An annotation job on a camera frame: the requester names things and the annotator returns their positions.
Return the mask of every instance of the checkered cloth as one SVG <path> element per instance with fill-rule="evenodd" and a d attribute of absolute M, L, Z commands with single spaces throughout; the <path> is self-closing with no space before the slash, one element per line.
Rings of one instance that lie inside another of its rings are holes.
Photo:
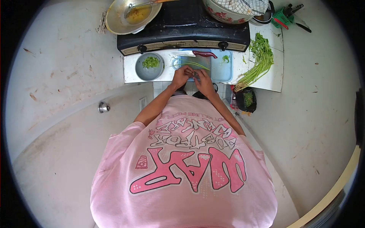
<path fill-rule="evenodd" d="M 263 15 L 269 5 L 268 0 L 212 0 L 232 12 L 242 15 Z"/>

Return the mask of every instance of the hand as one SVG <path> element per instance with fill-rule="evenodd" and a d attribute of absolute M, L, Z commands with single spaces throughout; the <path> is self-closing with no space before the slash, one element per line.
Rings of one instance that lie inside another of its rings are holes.
<path fill-rule="evenodd" d="M 216 92 L 213 87 L 212 80 L 210 79 L 209 75 L 205 72 L 203 69 L 194 70 L 194 72 L 198 73 L 200 82 L 196 77 L 194 78 L 195 85 L 198 88 L 198 90 L 206 96 L 208 99 L 210 99 L 212 96 L 216 95 Z"/>
<path fill-rule="evenodd" d="M 193 69 L 190 66 L 185 65 L 175 70 L 174 78 L 172 79 L 171 85 L 175 89 L 182 87 L 190 77 L 193 76 Z"/>

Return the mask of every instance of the cutting board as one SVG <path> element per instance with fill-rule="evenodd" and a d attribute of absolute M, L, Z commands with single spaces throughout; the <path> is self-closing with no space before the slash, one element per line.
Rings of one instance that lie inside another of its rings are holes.
<path fill-rule="evenodd" d="M 203 48 L 186 48 L 186 49 L 179 49 L 179 51 L 207 51 L 214 53 L 218 58 L 215 59 L 213 57 L 203 57 L 197 55 L 196 57 L 188 57 L 188 56 L 179 56 L 178 63 L 185 63 L 187 61 L 199 63 L 206 68 L 210 69 L 206 70 L 209 77 L 212 79 L 212 82 L 230 82 L 233 78 L 233 59 L 232 59 L 232 52 L 229 50 L 222 51 L 220 49 L 203 49 Z M 229 62 L 223 61 L 223 57 L 227 55 Z M 190 65 L 192 69 L 201 69 L 198 66 Z"/>

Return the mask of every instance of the cooking oil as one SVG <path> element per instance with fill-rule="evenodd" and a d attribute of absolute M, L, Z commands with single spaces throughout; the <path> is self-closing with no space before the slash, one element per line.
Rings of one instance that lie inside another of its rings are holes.
<path fill-rule="evenodd" d="M 135 7 L 128 14 L 126 21 L 130 25 L 136 25 L 143 22 L 152 11 L 151 5 L 143 5 L 140 7 Z"/>

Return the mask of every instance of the kitchen counter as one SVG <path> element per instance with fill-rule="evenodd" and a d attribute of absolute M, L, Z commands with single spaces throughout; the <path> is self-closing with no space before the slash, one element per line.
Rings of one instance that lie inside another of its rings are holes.
<path fill-rule="evenodd" d="M 257 32 L 260 32 L 264 38 L 269 40 L 270 47 L 274 55 L 274 64 L 271 66 L 269 72 L 262 76 L 257 82 L 251 85 L 254 88 L 266 89 L 276 92 L 281 92 L 283 83 L 283 71 L 284 71 L 284 49 L 283 49 L 283 36 L 281 35 L 281 29 L 275 28 L 272 24 L 255 26 L 250 24 L 250 36 L 251 39 L 255 39 Z M 171 51 L 178 49 L 158 50 L 154 51 L 162 56 L 165 60 L 165 69 L 163 73 L 153 80 L 157 81 L 171 81 L 174 76 L 175 69 L 171 66 L 172 60 L 177 58 L 177 55 L 171 54 Z M 251 69 L 254 65 L 254 59 L 250 51 L 240 52 L 232 51 L 233 54 L 233 78 L 227 84 L 236 84 L 239 80 L 239 75 Z M 135 63 L 141 54 L 132 54 L 124 57 L 124 82 L 144 82 L 141 80 L 135 72 Z"/>

